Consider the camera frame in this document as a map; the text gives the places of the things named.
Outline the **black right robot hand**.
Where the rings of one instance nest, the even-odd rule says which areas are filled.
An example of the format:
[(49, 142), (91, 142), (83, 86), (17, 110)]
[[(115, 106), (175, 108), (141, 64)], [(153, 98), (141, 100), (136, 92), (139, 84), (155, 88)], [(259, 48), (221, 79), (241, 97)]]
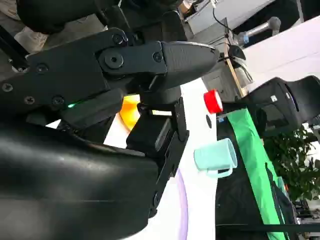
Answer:
[(18, 0), (35, 32), (96, 15), (106, 30), (31, 53), (5, 29), (0, 237), (118, 240), (143, 230), (189, 131), (181, 85), (219, 52), (189, 42), (179, 0)]

